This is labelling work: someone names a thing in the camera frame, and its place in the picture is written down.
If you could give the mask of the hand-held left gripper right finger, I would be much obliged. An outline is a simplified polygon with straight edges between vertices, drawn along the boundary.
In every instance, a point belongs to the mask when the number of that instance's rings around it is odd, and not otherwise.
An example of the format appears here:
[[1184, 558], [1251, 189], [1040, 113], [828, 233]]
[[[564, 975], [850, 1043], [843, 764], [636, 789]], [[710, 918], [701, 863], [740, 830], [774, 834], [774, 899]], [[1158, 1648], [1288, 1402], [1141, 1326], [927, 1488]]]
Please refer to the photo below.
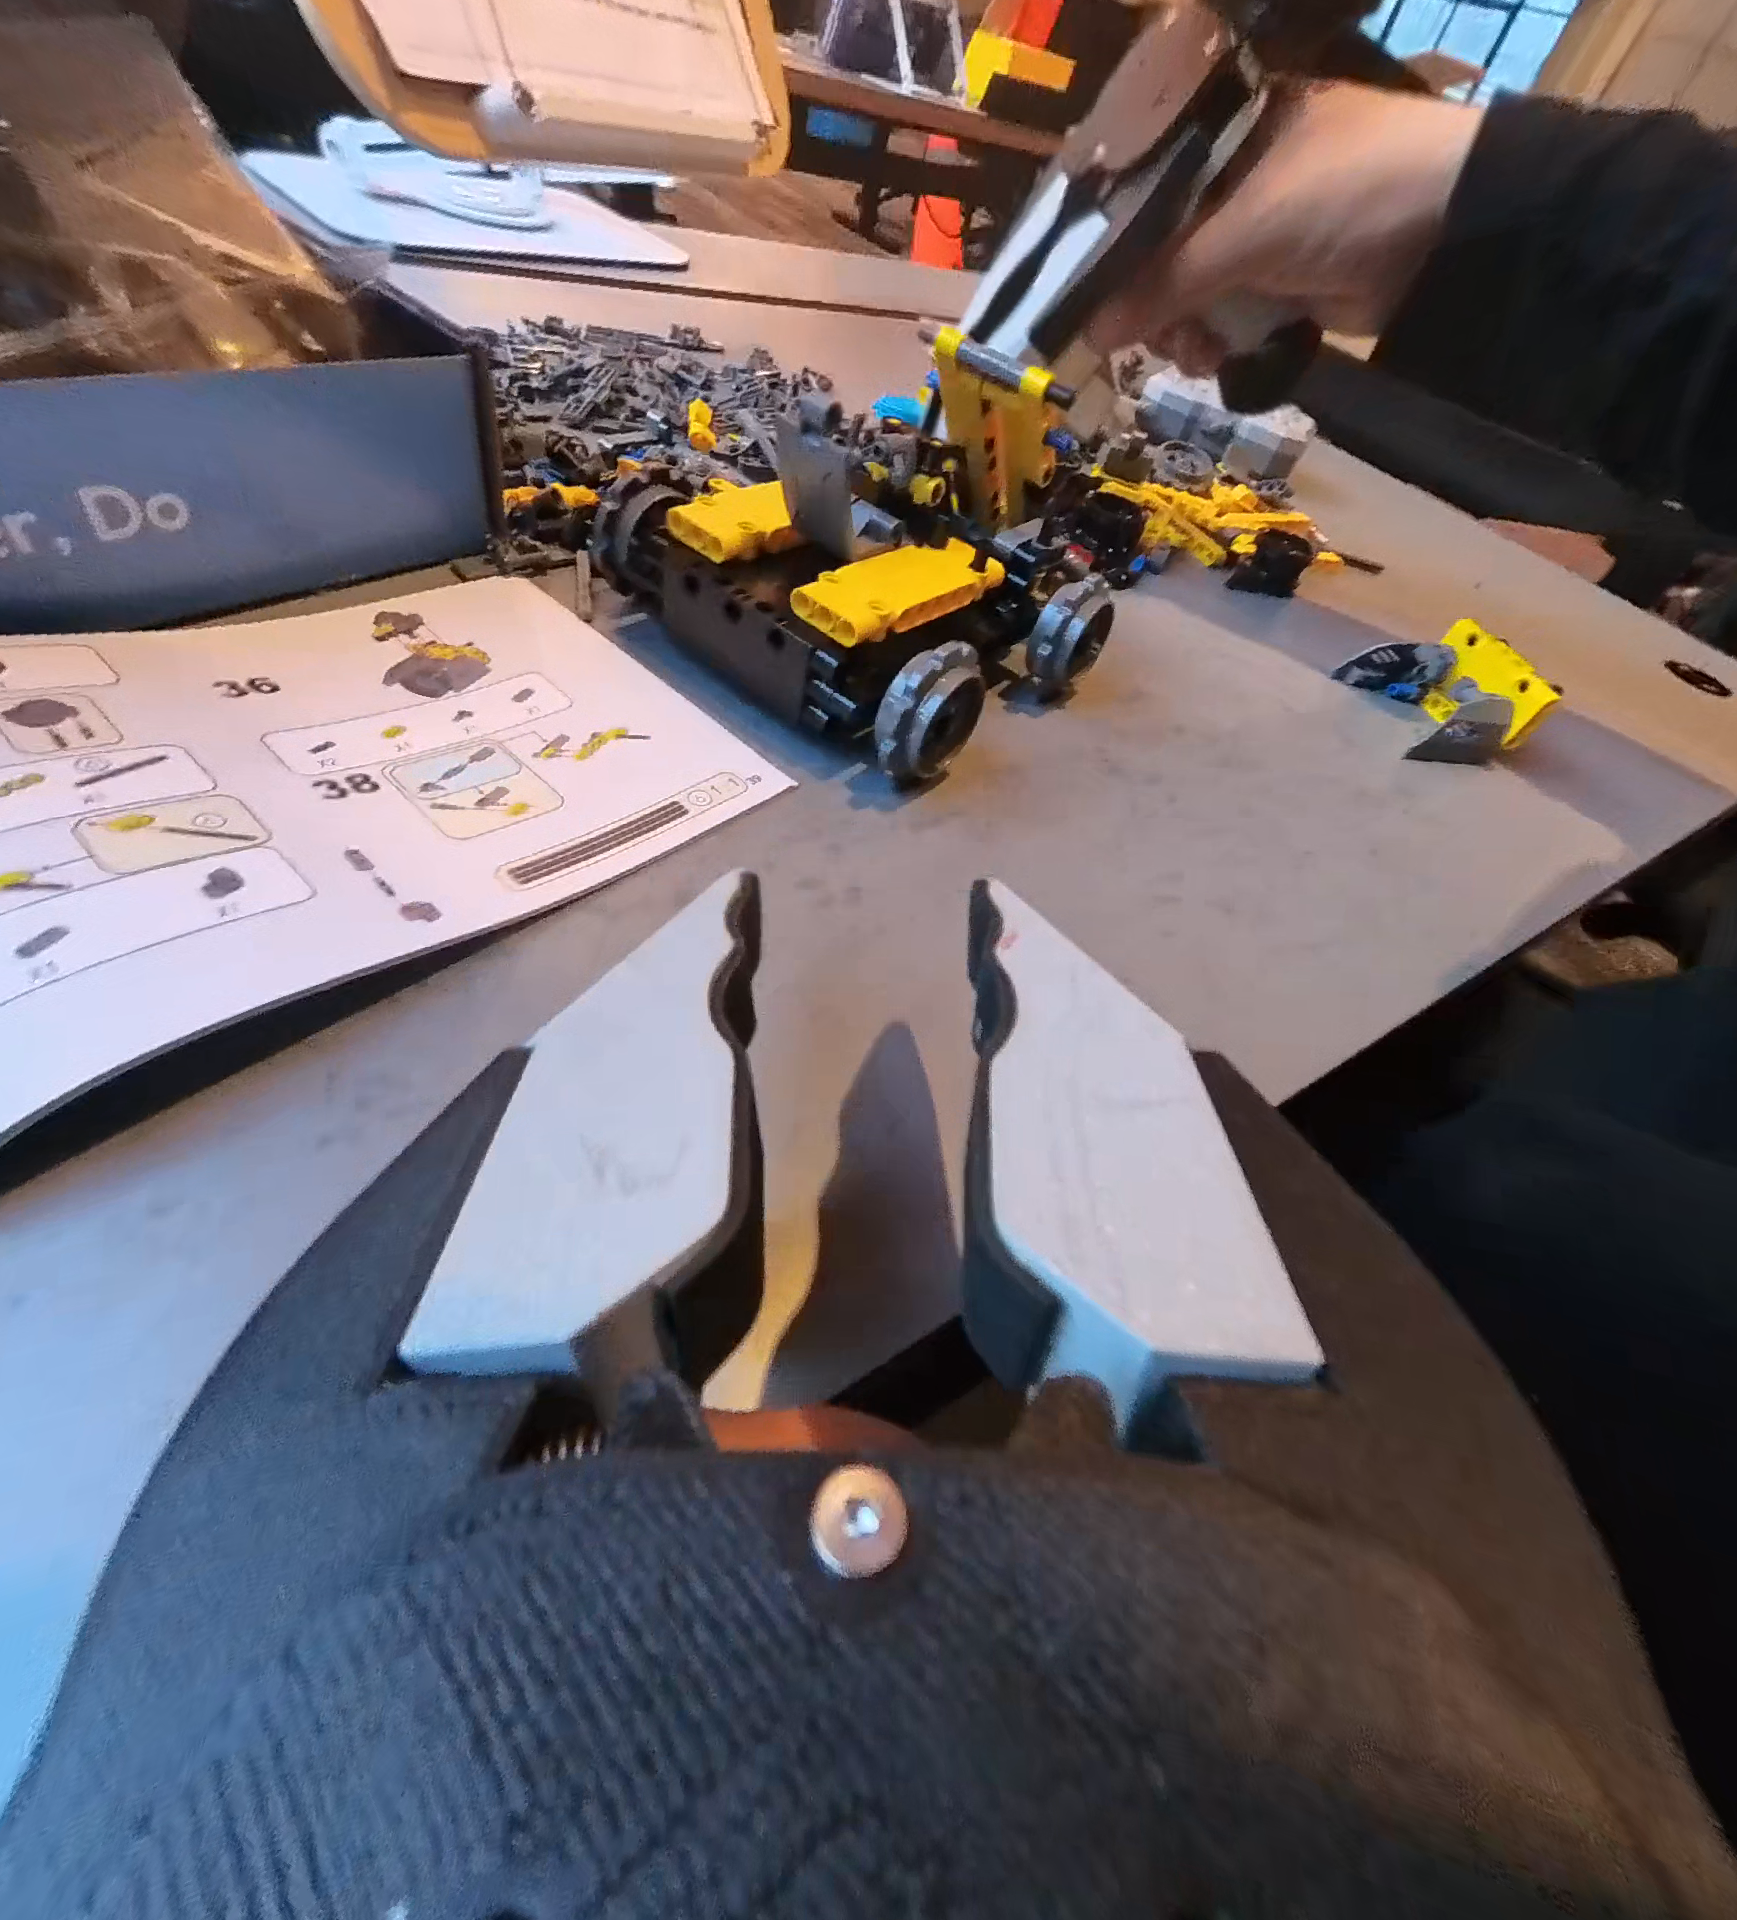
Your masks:
[[1001, 881], [970, 882], [959, 1322], [1020, 1397], [1077, 1379], [1124, 1450], [1193, 1452], [1177, 1379], [1326, 1358], [1184, 1035]]

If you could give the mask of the background wooden table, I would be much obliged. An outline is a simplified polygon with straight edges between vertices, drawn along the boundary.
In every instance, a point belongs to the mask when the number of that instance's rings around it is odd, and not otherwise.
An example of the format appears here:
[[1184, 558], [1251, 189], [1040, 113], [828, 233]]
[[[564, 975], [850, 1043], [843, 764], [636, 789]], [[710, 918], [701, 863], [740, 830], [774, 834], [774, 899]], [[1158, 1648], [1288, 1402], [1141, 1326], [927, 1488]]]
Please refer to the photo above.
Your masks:
[[851, 210], [832, 215], [868, 246], [882, 246], [882, 201], [943, 198], [975, 217], [975, 250], [1007, 226], [1038, 189], [1063, 135], [1092, 106], [1105, 73], [1075, 70], [1063, 92], [1034, 103], [1034, 85], [1001, 76], [1001, 113], [941, 92], [904, 92], [876, 76], [832, 70], [797, 37], [779, 37], [788, 89], [788, 173], [851, 189]]

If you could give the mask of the white instruction booklet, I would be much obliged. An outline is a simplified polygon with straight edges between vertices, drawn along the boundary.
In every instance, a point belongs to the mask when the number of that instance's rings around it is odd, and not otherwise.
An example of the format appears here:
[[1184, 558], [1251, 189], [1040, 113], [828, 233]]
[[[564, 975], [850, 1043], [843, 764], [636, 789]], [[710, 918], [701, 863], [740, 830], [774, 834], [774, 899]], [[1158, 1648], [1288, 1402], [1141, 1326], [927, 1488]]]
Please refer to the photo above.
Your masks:
[[506, 578], [0, 634], [0, 1149], [172, 1047], [556, 910], [790, 789]]

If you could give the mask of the pile of loose grey bricks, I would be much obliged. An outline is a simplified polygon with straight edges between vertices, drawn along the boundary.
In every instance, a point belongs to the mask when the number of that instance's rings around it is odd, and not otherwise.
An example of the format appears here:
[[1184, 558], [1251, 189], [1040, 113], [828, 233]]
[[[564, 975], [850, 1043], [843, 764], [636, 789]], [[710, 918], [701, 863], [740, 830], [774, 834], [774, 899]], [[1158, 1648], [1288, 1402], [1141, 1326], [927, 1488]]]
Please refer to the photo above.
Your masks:
[[[914, 524], [968, 515], [970, 481], [941, 423], [932, 366], [914, 394], [876, 398], [846, 412], [823, 372], [785, 372], [770, 349], [725, 361], [701, 329], [667, 335], [516, 321], [489, 349], [496, 408], [501, 514], [496, 558], [547, 565], [573, 553], [600, 514], [605, 487], [667, 472], [684, 497], [720, 491], [779, 491], [788, 430], [812, 417], [846, 449], [850, 479], [872, 506]], [[1092, 558], [1193, 553], [1209, 569], [1234, 569], [1262, 553], [1266, 534], [1308, 547], [1303, 565], [1381, 574], [1381, 562], [1337, 552], [1308, 514], [1293, 510], [1279, 473], [1244, 473], [1239, 454], [1214, 459], [1196, 444], [1161, 444], [1105, 467], [1103, 441], [1072, 423], [1053, 487], [1027, 519], [1054, 515], [1054, 497], [1108, 492], [1132, 506], [1132, 534], [1072, 534]]]

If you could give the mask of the grey and yellow brick assembly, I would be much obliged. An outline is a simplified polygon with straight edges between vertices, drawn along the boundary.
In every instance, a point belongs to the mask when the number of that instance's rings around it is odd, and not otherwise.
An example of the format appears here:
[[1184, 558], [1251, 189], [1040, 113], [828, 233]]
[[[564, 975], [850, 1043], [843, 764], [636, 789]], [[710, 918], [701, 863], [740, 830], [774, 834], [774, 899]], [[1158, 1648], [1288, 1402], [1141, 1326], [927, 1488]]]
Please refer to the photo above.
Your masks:
[[1516, 699], [1504, 694], [1506, 667], [1495, 641], [1381, 641], [1331, 668], [1335, 686], [1416, 708], [1436, 720], [1402, 757], [1438, 764], [1484, 764], [1506, 743]]

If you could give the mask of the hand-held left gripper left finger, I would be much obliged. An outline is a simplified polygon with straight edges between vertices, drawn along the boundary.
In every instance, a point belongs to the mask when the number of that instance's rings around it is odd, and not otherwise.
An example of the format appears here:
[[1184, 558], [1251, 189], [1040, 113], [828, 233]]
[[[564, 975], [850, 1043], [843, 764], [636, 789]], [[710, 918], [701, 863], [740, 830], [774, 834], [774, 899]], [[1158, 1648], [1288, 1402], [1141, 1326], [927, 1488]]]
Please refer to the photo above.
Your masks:
[[687, 1387], [763, 1293], [748, 1043], [761, 882], [725, 872], [522, 1047], [403, 1332], [418, 1376], [564, 1376], [598, 1406], [641, 1368]]

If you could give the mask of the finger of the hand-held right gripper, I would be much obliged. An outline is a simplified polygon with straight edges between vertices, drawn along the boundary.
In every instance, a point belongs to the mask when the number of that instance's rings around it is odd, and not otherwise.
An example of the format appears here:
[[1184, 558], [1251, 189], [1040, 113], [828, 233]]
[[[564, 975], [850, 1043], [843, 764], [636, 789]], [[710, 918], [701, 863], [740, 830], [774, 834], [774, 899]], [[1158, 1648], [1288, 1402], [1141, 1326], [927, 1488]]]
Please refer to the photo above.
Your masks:
[[959, 329], [978, 343], [1020, 343], [1024, 215], [1045, 195], [1053, 170], [1084, 173], [1105, 164], [1108, 173], [1124, 173], [1152, 158], [1180, 125], [1184, 111], [1219, 103], [1231, 103], [1231, 22], [1214, 4], [1168, 4], [1152, 11], [999, 242]]
[[1262, 120], [1262, 89], [1234, 103], [1193, 106], [1177, 131], [1124, 173], [1053, 170], [1024, 215], [1020, 356], [1053, 366], [1105, 307], [1177, 242], [1216, 177]]

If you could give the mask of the yellow beam with grey axle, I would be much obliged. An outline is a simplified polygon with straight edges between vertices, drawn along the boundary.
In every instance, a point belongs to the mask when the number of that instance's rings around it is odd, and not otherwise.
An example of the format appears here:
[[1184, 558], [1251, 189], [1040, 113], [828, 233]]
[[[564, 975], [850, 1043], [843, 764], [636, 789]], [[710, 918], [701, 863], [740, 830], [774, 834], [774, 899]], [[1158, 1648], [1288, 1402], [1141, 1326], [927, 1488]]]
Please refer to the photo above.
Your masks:
[[987, 532], [1020, 527], [1045, 501], [1075, 391], [1053, 372], [1001, 356], [957, 324], [928, 335], [941, 423], [927, 436], [951, 444], [970, 481], [968, 515]]

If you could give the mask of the yellow frame brick with pins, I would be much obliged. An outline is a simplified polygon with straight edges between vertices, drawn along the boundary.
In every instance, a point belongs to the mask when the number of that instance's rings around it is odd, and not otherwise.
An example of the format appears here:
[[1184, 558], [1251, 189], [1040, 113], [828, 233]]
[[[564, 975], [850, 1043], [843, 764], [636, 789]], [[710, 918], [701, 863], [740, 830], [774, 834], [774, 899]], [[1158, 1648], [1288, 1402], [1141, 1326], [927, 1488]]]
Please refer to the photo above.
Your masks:
[[1562, 686], [1478, 620], [1450, 623], [1443, 648], [1450, 660], [1423, 708], [1444, 733], [1456, 724], [1479, 724], [1479, 729], [1495, 729], [1493, 752], [1520, 752], [1563, 699]]

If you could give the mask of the person's right hand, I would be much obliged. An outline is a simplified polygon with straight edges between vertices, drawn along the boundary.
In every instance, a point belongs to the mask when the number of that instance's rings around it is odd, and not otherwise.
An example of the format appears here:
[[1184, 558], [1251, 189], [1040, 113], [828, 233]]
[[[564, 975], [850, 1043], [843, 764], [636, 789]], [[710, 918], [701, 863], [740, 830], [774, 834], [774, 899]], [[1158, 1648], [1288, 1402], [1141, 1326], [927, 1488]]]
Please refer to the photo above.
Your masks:
[[1419, 274], [1479, 106], [1371, 85], [1285, 85], [1239, 173], [1108, 298], [1087, 349], [1152, 349], [1216, 372], [1288, 321], [1377, 335]]

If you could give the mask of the window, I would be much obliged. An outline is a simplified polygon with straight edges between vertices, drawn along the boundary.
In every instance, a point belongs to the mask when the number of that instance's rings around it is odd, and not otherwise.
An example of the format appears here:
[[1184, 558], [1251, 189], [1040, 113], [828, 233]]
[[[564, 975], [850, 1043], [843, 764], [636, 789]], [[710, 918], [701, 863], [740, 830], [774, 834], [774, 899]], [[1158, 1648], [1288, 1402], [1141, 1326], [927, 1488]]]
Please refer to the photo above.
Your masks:
[[1532, 92], [1575, 4], [1373, 4], [1360, 32], [1436, 97], [1487, 103]]

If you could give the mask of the yellow black brick vehicle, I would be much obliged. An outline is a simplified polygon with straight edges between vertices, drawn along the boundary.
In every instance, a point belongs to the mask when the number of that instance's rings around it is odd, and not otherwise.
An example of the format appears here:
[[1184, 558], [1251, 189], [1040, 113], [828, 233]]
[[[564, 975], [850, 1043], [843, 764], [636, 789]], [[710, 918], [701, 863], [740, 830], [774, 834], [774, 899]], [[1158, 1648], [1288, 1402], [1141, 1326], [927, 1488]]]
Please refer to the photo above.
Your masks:
[[923, 789], [990, 690], [1063, 704], [1096, 667], [1118, 588], [1040, 519], [987, 534], [888, 514], [812, 417], [779, 481], [684, 497], [667, 472], [619, 479], [590, 534], [591, 569], [774, 720]]

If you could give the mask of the grey desk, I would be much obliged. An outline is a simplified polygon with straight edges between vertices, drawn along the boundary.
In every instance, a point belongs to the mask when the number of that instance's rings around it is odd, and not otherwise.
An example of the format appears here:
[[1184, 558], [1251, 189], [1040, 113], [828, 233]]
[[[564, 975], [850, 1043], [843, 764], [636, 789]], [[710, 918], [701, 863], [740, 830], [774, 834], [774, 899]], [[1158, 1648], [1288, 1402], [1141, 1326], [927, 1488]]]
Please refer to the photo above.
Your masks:
[[[496, 1053], [725, 868], [761, 881], [763, 1303], [710, 1402], [812, 1401], [951, 1312], [968, 890], [1011, 882], [1280, 1102], [1737, 812], [1737, 667], [1319, 449], [1299, 501], [1381, 574], [1274, 604], [1189, 562], [1072, 704], [999, 699], [932, 789], [600, 630], [797, 789], [573, 903], [150, 1058], [0, 1149], [0, 1719], [47, 1712], [113, 1529], [230, 1337]], [[1478, 620], [1562, 708], [1484, 764], [1331, 681]], [[1697, 660], [1711, 699], [1664, 674]]]

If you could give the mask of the dark blue cardboard box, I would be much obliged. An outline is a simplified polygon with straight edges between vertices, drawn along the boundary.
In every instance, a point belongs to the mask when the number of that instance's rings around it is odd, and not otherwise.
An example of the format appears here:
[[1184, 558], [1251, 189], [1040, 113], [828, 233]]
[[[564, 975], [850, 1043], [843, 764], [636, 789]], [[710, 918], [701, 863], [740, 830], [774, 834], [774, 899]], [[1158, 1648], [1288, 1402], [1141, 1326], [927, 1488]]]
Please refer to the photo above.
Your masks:
[[150, 630], [479, 553], [465, 356], [0, 382], [0, 634]]

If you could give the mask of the yellow box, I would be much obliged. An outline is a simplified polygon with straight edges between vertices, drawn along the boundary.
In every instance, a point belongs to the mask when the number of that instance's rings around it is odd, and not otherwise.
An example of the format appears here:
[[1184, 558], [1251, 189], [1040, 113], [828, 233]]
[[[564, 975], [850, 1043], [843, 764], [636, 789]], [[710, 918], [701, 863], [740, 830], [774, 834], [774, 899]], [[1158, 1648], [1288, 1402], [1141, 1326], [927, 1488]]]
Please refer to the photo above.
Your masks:
[[1024, 89], [1040, 89], [1053, 97], [1063, 97], [1075, 73], [1072, 57], [1047, 54], [1040, 47], [1027, 47], [1020, 37], [1007, 37], [994, 32], [975, 32], [965, 43], [965, 99], [978, 106], [999, 82], [1015, 82]]

